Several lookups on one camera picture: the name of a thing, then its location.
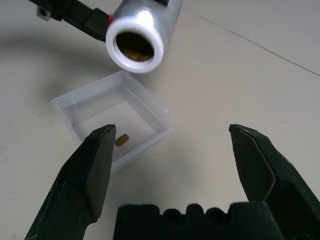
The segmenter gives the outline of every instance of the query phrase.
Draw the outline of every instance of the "white table surface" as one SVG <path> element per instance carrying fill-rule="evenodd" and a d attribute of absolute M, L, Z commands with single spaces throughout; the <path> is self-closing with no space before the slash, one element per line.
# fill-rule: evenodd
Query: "white table surface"
<path fill-rule="evenodd" d="M 112 13 L 120 1 L 85 3 Z M 259 43 L 274 52 L 282 49 L 284 37 L 299 31 L 305 36 L 306 31 L 313 38 L 314 29 L 281 31 L 271 22 L 250 32 L 239 27 L 248 18 L 210 14 L 216 6 L 221 3 L 185 0 L 165 61 L 140 76 L 168 107 L 173 132 L 111 176 L 102 216 L 87 228 L 85 240 L 112 239 L 117 209 L 126 203 L 184 213 L 191 203 L 226 212 L 231 203 L 246 201 L 228 131 L 231 123 L 267 135 L 320 197 L 319 76 L 200 17 L 248 38 L 264 34 Z M 231 1 L 221 9 L 232 13 L 227 7 L 233 8 Z M 259 17 L 252 21 L 261 22 Z M 279 21 L 285 25 L 285 16 Z M 278 42 L 266 34 L 271 28 L 282 34 Z M 308 46 L 310 41 L 300 42 L 302 58 L 296 42 L 279 54 L 317 71 L 319 55 L 311 53 L 319 45 Z M 61 166 L 76 149 L 51 100 L 117 71 L 104 43 L 65 22 L 44 22 L 26 0 L 1 1 L 0 239 L 24 239 Z"/>

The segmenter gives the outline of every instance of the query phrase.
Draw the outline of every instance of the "clear plastic container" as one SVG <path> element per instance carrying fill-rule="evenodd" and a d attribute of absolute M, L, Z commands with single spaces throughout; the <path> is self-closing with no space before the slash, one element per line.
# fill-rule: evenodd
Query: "clear plastic container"
<path fill-rule="evenodd" d="M 59 96 L 52 105 L 78 146 L 107 124 L 115 124 L 116 139 L 129 135 L 125 144 L 113 148 L 112 173 L 172 131 L 167 108 L 126 71 Z"/>

